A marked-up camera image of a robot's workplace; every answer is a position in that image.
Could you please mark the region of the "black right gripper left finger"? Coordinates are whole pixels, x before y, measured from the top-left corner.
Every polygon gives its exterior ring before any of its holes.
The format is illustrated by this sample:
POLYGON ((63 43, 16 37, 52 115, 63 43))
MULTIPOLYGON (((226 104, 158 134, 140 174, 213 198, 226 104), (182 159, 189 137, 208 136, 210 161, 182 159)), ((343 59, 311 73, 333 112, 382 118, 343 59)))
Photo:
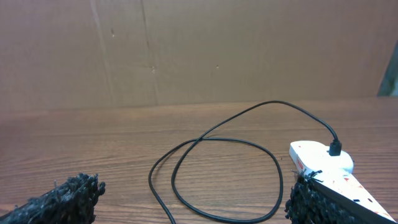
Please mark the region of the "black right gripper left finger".
POLYGON ((78 174, 40 197, 1 216, 2 224, 92 224, 95 205, 106 189, 98 175, 78 174))

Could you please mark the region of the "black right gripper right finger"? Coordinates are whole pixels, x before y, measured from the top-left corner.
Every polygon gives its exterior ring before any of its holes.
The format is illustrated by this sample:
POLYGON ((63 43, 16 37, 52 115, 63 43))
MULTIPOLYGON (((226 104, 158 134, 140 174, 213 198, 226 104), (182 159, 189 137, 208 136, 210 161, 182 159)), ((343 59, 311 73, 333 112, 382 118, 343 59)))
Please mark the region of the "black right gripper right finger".
POLYGON ((320 170, 297 173, 297 181, 285 204, 285 217, 292 224, 394 223, 322 185, 315 178, 320 173, 320 170))

